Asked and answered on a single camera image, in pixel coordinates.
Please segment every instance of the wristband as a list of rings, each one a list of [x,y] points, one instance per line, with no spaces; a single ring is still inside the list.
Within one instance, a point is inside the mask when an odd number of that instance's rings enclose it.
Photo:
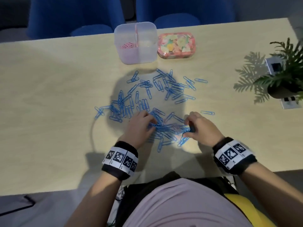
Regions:
[[[132,145],[118,141],[107,153],[102,163],[103,171],[123,181],[134,175],[138,164],[138,152]]]
[[[242,174],[250,164],[257,161],[250,149],[230,137],[218,142],[213,150],[215,163],[227,173]]]

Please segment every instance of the left hand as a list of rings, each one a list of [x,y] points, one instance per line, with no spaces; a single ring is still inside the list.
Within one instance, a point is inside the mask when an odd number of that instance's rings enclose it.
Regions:
[[[156,129],[154,126],[150,129],[147,128],[150,122],[157,124],[157,120],[147,111],[143,110],[135,113],[129,121],[126,131],[118,141],[124,141],[138,149]]]

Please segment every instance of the plastic container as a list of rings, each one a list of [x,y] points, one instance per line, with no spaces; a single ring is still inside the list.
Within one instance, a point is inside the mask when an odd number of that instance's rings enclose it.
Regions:
[[[122,24],[115,28],[114,36],[119,58],[124,64],[150,63],[157,59],[157,28],[153,23]],[[130,44],[133,47],[122,48]]]
[[[196,51],[191,33],[163,33],[158,40],[158,54],[163,59],[188,58]]]

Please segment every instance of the hand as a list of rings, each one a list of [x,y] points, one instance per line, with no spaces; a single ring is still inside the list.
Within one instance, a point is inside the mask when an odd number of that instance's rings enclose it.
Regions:
[[[219,141],[224,139],[224,136],[219,129],[210,120],[200,115],[198,112],[190,112],[184,124],[188,125],[192,122],[195,125],[196,132],[186,132],[183,137],[193,138],[199,143],[213,147]]]
[[[150,122],[157,124],[157,120],[147,111],[143,110],[135,113],[129,121],[126,131],[118,141],[124,141],[138,149],[156,129],[154,126],[150,129],[147,128]]]

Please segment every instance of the blue chair backrest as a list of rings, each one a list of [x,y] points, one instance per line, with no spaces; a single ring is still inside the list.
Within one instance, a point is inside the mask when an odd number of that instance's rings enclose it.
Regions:
[[[137,0],[137,21],[154,22],[158,17],[189,13],[203,24],[234,22],[233,0]]]
[[[32,39],[68,37],[85,25],[113,30],[125,20],[120,0],[32,0],[27,34]]]

